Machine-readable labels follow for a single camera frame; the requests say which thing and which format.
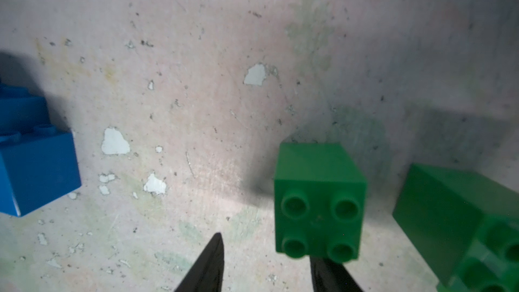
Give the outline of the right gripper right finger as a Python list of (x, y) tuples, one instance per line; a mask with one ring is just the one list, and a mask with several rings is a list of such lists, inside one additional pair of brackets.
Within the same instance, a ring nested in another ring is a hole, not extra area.
[(315, 292), (363, 292), (342, 264), (327, 258), (310, 258)]

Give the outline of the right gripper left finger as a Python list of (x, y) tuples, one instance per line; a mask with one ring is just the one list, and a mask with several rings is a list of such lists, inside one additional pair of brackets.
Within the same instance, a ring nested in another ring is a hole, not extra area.
[(215, 233), (175, 292), (221, 292), (224, 275), (224, 242)]

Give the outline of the green lego small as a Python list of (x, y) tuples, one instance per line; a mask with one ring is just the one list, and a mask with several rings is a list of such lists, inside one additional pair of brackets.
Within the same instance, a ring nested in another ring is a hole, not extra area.
[(276, 251), (358, 259), (368, 182), (338, 143), (282, 143), (274, 173)]

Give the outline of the blue lego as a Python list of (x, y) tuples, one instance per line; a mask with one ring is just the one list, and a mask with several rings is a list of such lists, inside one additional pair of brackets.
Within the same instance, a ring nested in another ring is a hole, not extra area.
[(70, 132), (40, 124), (1, 132), (1, 212), (22, 217), (81, 187)]

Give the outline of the long blue lego brick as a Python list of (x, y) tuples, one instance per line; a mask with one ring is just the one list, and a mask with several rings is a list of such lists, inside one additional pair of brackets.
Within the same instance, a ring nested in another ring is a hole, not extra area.
[(49, 124), (44, 97), (31, 95), (25, 87), (1, 84), (1, 131), (29, 133), (34, 127)]

